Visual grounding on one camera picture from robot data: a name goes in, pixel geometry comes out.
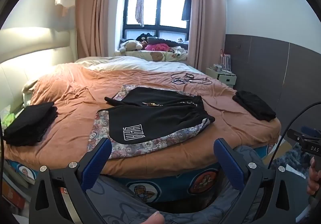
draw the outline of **gray wall panel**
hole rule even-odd
[[[235,89],[251,91],[266,101],[283,130],[303,108],[321,101],[321,55],[317,52],[243,35],[226,35],[225,52],[231,54],[232,72],[238,77]],[[321,129],[321,107],[306,112],[293,128],[302,125]]]
[[[260,96],[273,110],[282,91],[289,43],[252,37],[244,90]]]
[[[306,106],[321,101],[321,55],[307,48],[290,44],[288,69],[276,110],[284,129]],[[321,107],[311,108],[298,118],[293,128],[302,125],[321,129]]]
[[[241,90],[245,84],[251,36],[226,35],[225,53],[231,55],[231,66],[237,75],[234,89]]]

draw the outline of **finger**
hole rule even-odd
[[[320,188],[320,185],[317,182],[311,181],[311,179],[308,179],[308,185],[311,190],[317,191]]]
[[[165,219],[162,214],[155,212],[142,224],[165,224]]]
[[[316,166],[316,160],[314,159],[314,157],[311,159],[310,165],[312,168],[314,168]]]
[[[318,173],[312,167],[309,168],[309,178],[311,180],[313,180],[313,181],[318,181],[319,180]]]
[[[309,195],[314,195],[316,192],[313,191],[313,190],[311,190],[310,187],[308,186],[308,188],[307,188],[307,193],[308,193]]]

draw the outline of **white nightstand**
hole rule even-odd
[[[236,83],[236,76],[233,73],[216,72],[211,68],[206,68],[206,75],[225,83],[230,88],[233,88]]]

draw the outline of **window glass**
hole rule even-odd
[[[179,38],[181,38],[183,42],[186,41],[186,34],[182,34],[182,33],[160,31],[159,37],[166,40],[175,41],[175,42],[177,42]]]
[[[182,21],[185,0],[162,0],[160,7],[160,25],[186,28]]]
[[[155,35],[155,31],[149,31],[149,30],[125,30],[125,39],[134,39],[136,40],[137,37],[139,37],[141,34],[147,34],[150,33],[152,36]]]
[[[138,25],[135,19],[137,0],[128,0],[127,25]],[[157,0],[144,0],[144,25],[155,25]]]

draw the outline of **drawer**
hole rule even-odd
[[[226,85],[235,85],[236,76],[220,75],[218,80]]]
[[[217,76],[218,76],[218,73],[210,68],[206,68],[205,74],[214,78],[214,79],[217,79]]]

